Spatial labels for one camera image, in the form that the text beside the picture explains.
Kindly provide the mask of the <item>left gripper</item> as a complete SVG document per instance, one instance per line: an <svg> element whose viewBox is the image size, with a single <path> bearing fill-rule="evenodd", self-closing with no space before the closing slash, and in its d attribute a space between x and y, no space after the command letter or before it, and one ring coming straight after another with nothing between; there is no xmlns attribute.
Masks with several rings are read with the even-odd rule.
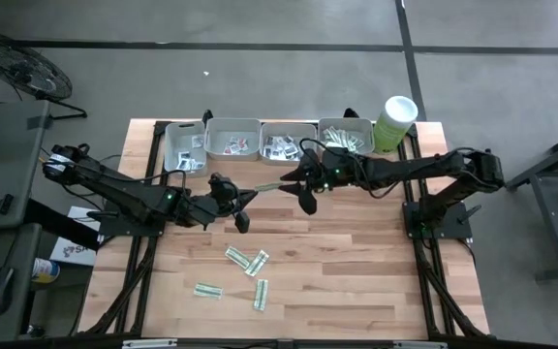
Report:
<svg viewBox="0 0 558 349"><path fill-rule="evenodd" d="M245 234L249 231L250 218L244 211L245 207L259 194L253 189L239 189L228 177L213 173L208 181L209 196L217 202L218 217L232 216L238 231Z"/></svg>

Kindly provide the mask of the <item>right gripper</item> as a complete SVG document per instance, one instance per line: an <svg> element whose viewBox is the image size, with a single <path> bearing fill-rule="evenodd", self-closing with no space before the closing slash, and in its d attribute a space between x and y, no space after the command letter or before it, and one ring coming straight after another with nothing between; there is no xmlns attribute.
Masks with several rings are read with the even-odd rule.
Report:
<svg viewBox="0 0 558 349"><path fill-rule="evenodd" d="M355 179L354 165L353 153L347 148L331 147L324 150L321 157L313 149L306 148L298 170L280 177L282 181L301 181L301 184L283 184L278 189L298 196L302 210L312 215L318 207L314 194L352 184Z"/></svg>

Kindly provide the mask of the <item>light grey plastic bin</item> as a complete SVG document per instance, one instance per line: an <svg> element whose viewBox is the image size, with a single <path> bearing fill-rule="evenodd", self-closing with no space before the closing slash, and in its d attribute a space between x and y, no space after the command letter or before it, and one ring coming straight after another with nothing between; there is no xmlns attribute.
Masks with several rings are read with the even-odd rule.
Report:
<svg viewBox="0 0 558 349"><path fill-rule="evenodd" d="M275 143L273 146L266 146L265 139L271 136L275 137L282 137L284 140L285 136L291 136L294 139L293 144L286 144L284 146L277 146ZM317 129L311 124L305 123L265 123L262 125L261 134L260 134L260 154L261 159L263 162L267 163L268 165L276 165L276 166L292 166L296 165L299 160L303 157L303 150L308 148L316 149L316 145L312 142L304 142L300 143L303 139L311 139L315 140L317 138ZM285 147L294 146L297 147L299 150L299 154L291 160L288 160L286 157L284 160L278 160L275 158L274 152L277 150L282 150L284 152ZM264 149L269 147L272 149L271 158L264 157Z"/></svg>
<svg viewBox="0 0 558 349"><path fill-rule="evenodd" d="M202 121L173 122L165 131L164 169L166 171L182 170L185 161L178 161L179 152L189 152L191 159L204 162L205 166L199 171L185 171L189 177L201 177L207 173L207 155L203 147L193 148L192 138L203 136L205 143L205 126Z"/></svg>
<svg viewBox="0 0 558 349"><path fill-rule="evenodd" d="M359 149L354 149L353 153L369 154L373 151L373 128L369 120L361 118L322 118L318 122L319 140L327 147L329 143L335 143L333 138L327 138L324 134L324 129L331 128L334 132L341 132L346 130L352 134L356 139L363 141L363 146Z"/></svg>
<svg viewBox="0 0 558 349"><path fill-rule="evenodd" d="M257 161L260 156L262 124L254 118L212 118L206 124L204 148L207 154L220 161ZM230 138L247 139L249 148L239 154L225 155Z"/></svg>

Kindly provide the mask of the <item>green disinfectant wipes canister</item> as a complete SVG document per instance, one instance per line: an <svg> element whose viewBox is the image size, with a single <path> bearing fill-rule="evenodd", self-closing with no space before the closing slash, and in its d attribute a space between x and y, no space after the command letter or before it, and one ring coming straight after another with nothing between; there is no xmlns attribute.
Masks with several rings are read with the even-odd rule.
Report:
<svg viewBox="0 0 558 349"><path fill-rule="evenodd" d="M373 128L374 150L377 153L393 151L418 116L419 108L410 98L393 96L387 99Z"/></svg>

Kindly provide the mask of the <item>black table edge bar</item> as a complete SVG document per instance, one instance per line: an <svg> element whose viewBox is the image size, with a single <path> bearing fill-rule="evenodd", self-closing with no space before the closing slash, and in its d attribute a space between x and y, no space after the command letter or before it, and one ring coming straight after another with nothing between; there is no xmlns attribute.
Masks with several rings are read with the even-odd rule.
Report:
<svg viewBox="0 0 558 349"><path fill-rule="evenodd" d="M74 336L0 341L0 349L121 349L125 340L141 339L132 333L87 334ZM227 339L177 338L175 349L392 349L400 339ZM449 349L558 349L558 345L495 339L435 335L430 340L445 342Z"/></svg>

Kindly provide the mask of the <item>black clamp lever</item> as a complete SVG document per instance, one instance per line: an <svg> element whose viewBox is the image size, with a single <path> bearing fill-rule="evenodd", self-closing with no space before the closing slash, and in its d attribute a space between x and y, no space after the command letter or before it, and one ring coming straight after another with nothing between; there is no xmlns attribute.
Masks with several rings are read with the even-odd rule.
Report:
<svg viewBox="0 0 558 349"><path fill-rule="evenodd" d="M457 222L460 225L466 225L469 223L470 218L481 209L481 205L473 206L469 209L464 209L461 214L457 217Z"/></svg>

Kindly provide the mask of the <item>white printed cardboard box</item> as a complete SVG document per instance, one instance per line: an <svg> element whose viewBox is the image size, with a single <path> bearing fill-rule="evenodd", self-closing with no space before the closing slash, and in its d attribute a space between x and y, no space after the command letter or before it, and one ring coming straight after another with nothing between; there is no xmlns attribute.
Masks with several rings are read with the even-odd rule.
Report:
<svg viewBox="0 0 558 349"><path fill-rule="evenodd" d="M87 213L91 208L72 206L68 216L76 222L98 232L101 223L90 218ZM58 238L49 256L51 261L93 267L96 261L96 252L68 239Z"/></svg>

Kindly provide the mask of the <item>white yellow can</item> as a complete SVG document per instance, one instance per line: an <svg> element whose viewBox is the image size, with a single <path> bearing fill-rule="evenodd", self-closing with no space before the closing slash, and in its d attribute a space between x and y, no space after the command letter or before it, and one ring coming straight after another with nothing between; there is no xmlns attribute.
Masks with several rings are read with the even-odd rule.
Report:
<svg viewBox="0 0 558 349"><path fill-rule="evenodd" d="M31 280L35 283L50 284L58 278L60 271L60 266L56 262L35 258Z"/></svg>

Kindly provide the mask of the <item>grey desk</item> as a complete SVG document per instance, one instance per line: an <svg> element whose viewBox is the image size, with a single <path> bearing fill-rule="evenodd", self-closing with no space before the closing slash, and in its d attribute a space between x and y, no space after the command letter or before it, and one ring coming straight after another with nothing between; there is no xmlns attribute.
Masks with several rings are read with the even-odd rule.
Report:
<svg viewBox="0 0 558 349"><path fill-rule="evenodd" d="M42 228L24 220L46 130L45 102L0 104L0 199L13 195L7 215L0 214L0 268L15 269L12 304L0 315L0 341L18 338Z"/></svg>

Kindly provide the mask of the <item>black floor fan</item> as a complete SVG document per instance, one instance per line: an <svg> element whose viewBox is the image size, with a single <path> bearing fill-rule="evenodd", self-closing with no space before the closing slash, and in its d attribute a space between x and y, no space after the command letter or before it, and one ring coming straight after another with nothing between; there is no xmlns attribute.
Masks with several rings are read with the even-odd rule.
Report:
<svg viewBox="0 0 558 349"><path fill-rule="evenodd" d="M52 116L52 119L86 118L84 109L64 103L73 93L69 77L49 59L32 48L22 47L10 37L0 34L0 80L16 92L39 101L48 101L72 113Z"/></svg>

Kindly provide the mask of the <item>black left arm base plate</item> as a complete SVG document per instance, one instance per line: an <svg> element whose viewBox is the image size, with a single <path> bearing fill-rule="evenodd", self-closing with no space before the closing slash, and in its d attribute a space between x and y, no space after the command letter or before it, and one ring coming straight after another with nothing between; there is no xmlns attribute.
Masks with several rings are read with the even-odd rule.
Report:
<svg viewBox="0 0 558 349"><path fill-rule="evenodd" d="M151 238L160 236L165 230L165 220L154 220L149 225L139 224L126 218L119 208L111 202L106 203L104 212L115 212L118 214L117 217L103 216L100 219L99 234L105 237Z"/></svg>

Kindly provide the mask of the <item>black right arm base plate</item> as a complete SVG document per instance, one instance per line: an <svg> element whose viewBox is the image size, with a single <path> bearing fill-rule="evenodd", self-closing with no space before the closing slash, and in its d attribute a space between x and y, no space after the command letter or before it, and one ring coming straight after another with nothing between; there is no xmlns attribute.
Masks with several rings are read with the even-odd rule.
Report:
<svg viewBox="0 0 558 349"><path fill-rule="evenodd" d="M418 203L404 203L402 213L406 235L411 239L466 239L472 238L472 229L469 223L469 210L464 203L450 207L442 223L434 228L427 228L417 221L419 212Z"/></svg>

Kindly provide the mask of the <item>grey metal bracket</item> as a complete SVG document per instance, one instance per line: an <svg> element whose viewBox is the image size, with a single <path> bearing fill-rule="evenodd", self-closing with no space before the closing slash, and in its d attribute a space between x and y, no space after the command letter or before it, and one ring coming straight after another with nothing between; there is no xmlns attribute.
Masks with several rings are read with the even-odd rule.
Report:
<svg viewBox="0 0 558 349"><path fill-rule="evenodd" d="M141 338L125 340L121 349L175 349L176 338Z"/></svg>
<svg viewBox="0 0 558 349"><path fill-rule="evenodd" d="M445 342L436 341L394 341L392 349L449 349Z"/></svg>

